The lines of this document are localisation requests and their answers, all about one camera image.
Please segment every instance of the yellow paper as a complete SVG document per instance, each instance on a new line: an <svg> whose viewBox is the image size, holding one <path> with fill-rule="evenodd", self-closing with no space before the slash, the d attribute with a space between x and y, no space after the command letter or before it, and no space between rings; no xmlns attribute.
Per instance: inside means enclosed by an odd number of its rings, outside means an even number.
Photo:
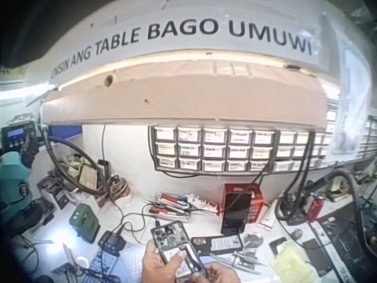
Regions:
<svg viewBox="0 0 377 283"><path fill-rule="evenodd" d="M312 283L316 279L314 272L290 246L286 246L271 260L270 265L283 283Z"/></svg>

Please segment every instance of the small drawer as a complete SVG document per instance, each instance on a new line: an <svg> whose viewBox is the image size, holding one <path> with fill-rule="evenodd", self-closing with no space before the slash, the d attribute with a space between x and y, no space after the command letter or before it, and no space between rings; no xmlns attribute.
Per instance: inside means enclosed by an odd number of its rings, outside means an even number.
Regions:
<svg viewBox="0 0 377 283"><path fill-rule="evenodd" d="M247 160L228 160L228 171L246 171Z"/></svg>
<svg viewBox="0 0 377 283"><path fill-rule="evenodd" d="M181 169L199 170L200 159L179 158Z"/></svg>
<svg viewBox="0 0 377 283"><path fill-rule="evenodd" d="M359 146L359 152L364 152L366 150L366 148L367 148L366 145Z"/></svg>
<svg viewBox="0 0 377 283"><path fill-rule="evenodd" d="M328 146L322 146L322 149L320 150L320 155L321 156L326 155L328 153L328 149L329 149Z"/></svg>
<svg viewBox="0 0 377 283"><path fill-rule="evenodd" d="M203 170L207 172L224 171L225 160L203 160Z"/></svg>
<svg viewBox="0 0 377 283"><path fill-rule="evenodd" d="M175 143L159 143L156 142L157 153L165 155L176 155L176 144Z"/></svg>
<svg viewBox="0 0 377 283"><path fill-rule="evenodd" d="M253 131L230 129L230 143L249 144L252 139L252 133Z"/></svg>
<svg viewBox="0 0 377 283"><path fill-rule="evenodd" d="M248 158L250 146L229 146L228 158Z"/></svg>
<svg viewBox="0 0 377 283"><path fill-rule="evenodd" d="M274 172L289 171L293 161L276 161L274 165Z"/></svg>
<svg viewBox="0 0 377 283"><path fill-rule="evenodd" d="M306 144L308 138L309 138L309 133L308 132L298 132L297 133L296 143L297 144Z"/></svg>
<svg viewBox="0 0 377 283"><path fill-rule="evenodd" d="M204 129L206 143L225 143L227 129Z"/></svg>
<svg viewBox="0 0 377 283"><path fill-rule="evenodd" d="M295 140L295 131L281 131L280 132L280 139L279 144L281 143L293 143Z"/></svg>
<svg viewBox="0 0 377 283"><path fill-rule="evenodd" d="M309 168L315 168L318 160L319 160L319 158L312 158L310 160ZM303 167L304 169L306 168L306 163L307 163L307 160L305 160L305 162L304 162L304 167Z"/></svg>
<svg viewBox="0 0 377 283"><path fill-rule="evenodd" d="M276 157L290 157L292 154L293 146L278 146Z"/></svg>
<svg viewBox="0 0 377 283"><path fill-rule="evenodd" d="M261 171L265 167L268 161L257 161L251 160L250 161L250 171Z"/></svg>
<svg viewBox="0 0 377 283"><path fill-rule="evenodd" d="M177 167L177 158L176 157L165 157L158 156L158 165L161 167L176 168Z"/></svg>
<svg viewBox="0 0 377 283"><path fill-rule="evenodd" d="M185 142L199 142L201 140L200 128L178 128L178 140Z"/></svg>
<svg viewBox="0 0 377 283"><path fill-rule="evenodd" d="M179 143L180 156L200 156L200 144Z"/></svg>
<svg viewBox="0 0 377 283"><path fill-rule="evenodd" d="M318 156L322 146L314 146L312 156Z"/></svg>
<svg viewBox="0 0 377 283"><path fill-rule="evenodd" d="M325 134L316 133L316 138L314 139L314 144L322 144L322 139Z"/></svg>
<svg viewBox="0 0 377 283"><path fill-rule="evenodd" d="M322 144L330 144L331 143L331 134L324 134Z"/></svg>
<svg viewBox="0 0 377 283"><path fill-rule="evenodd" d="M269 159L272 147L253 147L252 159Z"/></svg>
<svg viewBox="0 0 377 283"><path fill-rule="evenodd" d="M305 146L295 146L293 150L293 156L300 157L304 155Z"/></svg>
<svg viewBox="0 0 377 283"><path fill-rule="evenodd" d="M218 157L224 158L225 157L225 147L226 145L221 146L214 146L212 144L204 144L204 157Z"/></svg>
<svg viewBox="0 0 377 283"><path fill-rule="evenodd" d="M174 127L154 127L156 140L175 140L176 128Z"/></svg>
<svg viewBox="0 0 377 283"><path fill-rule="evenodd" d="M301 160L294 160L292 164L292 168L290 170L298 171L300 169L301 162L302 162Z"/></svg>
<svg viewBox="0 0 377 283"><path fill-rule="evenodd" d="M333 133L335 130L335 123L328 123L326 126L327 133Z"/></svg>
<svg viewBox="0 0 377 283"><path fill-rule="evenodd" d="M273 131L255 131L255 144L271 144Z"/></svg>
<svg viewBox="0 0 377 283"><path fill-rule="evenodd" d="M336 120L336 112L329 110L326 116L327 121L335 121Z"/></svg>

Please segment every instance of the fluorescent light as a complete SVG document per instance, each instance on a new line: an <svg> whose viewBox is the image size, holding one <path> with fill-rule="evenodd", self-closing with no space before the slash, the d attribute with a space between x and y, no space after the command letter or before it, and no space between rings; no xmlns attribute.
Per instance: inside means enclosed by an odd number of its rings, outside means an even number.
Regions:
<svg viewBox="0 0 377 283"><path fill-rule="evenodd" d="M16 90L0 91L0 100L22 98L28 96L41 96L48 90L52 90L55 86L52 84L44 83L37 84L31 87L17 88Z"/></svg>

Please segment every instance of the finger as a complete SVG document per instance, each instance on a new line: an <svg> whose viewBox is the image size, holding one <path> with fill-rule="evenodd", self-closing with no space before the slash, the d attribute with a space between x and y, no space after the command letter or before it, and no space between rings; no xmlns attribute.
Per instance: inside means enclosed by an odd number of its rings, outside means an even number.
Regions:
<svg viewBox="0 0 377 283"><path fill-rule="evenodd" d="M178 267L182 264L184 261L185 254L183 251L179 251L176 253L175 256L173 256L170 260L170 262L166 265L166 268L170 271L176 273Z"/></svg>
<svg viewBox="0 0 377 283"><path fill-rule="evenodd" d="M202 276L202 274L200 274L200 273L194 273L193 279L194 279L195 283L210 283L210 281L205 279L204 276Z"/></svg>
<svg viewBox="0 0 377 283"><path fill-rule="evenodd" d="M149 240L147 246L145 248L145 255L147 254L155 254L156 246L154 245L153 240Z"/></svg>

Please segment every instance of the screen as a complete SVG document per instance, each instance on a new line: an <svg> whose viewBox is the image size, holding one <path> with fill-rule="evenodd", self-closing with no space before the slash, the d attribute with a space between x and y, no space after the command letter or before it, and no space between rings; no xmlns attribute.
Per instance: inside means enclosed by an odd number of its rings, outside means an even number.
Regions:
<svg viewBox="0 0 377 283"><path fill-rule="evenodd" d="M8 132L8 137L13 137L13 136L17 136L19 134L23 134L24 133L24 130L21 128L21 129L16 129L16 130L13 130L13 131L9 131Z"/></svg>

